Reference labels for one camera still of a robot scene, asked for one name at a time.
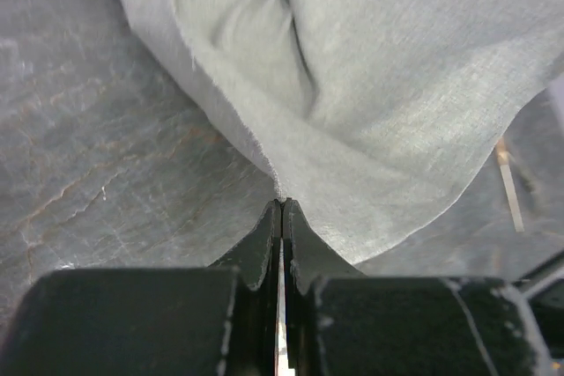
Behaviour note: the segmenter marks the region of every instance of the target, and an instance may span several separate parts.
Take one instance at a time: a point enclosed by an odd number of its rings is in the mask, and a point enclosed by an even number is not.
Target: cloth fold
[[[442,214],[564,70],[563,0],[122,0],[211,123],[361,262]]]

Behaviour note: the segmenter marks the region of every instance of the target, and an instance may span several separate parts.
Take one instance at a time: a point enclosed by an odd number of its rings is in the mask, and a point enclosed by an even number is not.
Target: fabric
[[[564,67],[562,0],[122,4],[211,123],[352,263],[443,213]]]

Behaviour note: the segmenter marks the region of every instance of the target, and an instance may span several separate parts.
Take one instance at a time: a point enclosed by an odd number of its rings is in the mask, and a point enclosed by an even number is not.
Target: gray table surface
[[[360,268],[516,277],[564,248],[549,103],[539,95],[508,132],[534,187],[518,184],[526,233],[490,158],[453,208]],[[0,338],[42,274],[208,264],[273,193],[130,33],[119,0],[0,0]]]

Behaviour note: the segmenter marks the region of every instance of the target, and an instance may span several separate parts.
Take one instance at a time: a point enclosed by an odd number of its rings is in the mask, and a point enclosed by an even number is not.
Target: dark object
[[[365,277],[292,200],[269,203],[255,229],[207,269],[43,277],[12,321],[0,374],[272,375],[281,246],[298,375],[541,374],[540,342],[527,336],[522,313],[529,309],[507,283]],[[559,266],[525,279],[553,278]],[[553,279],[529,301],[550,351],[561,354],[564,286]]]

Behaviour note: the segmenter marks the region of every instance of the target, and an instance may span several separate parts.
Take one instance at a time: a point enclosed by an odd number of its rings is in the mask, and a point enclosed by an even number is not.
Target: wooden stick
[[[505,146],[503,137],[500,138],[500,141],[495,145],[495,153],[497,154],[497,163],[500,165],[505,192],[508,196],[509,211],[513,218],[513,225],[517,232],[524,232],[523,218],[521,216],[521,210],[519,209],[519,201],[517,199],[515,184],[513,183],[513,176],[511,175],[511,168],[509,167],[509,152]]]

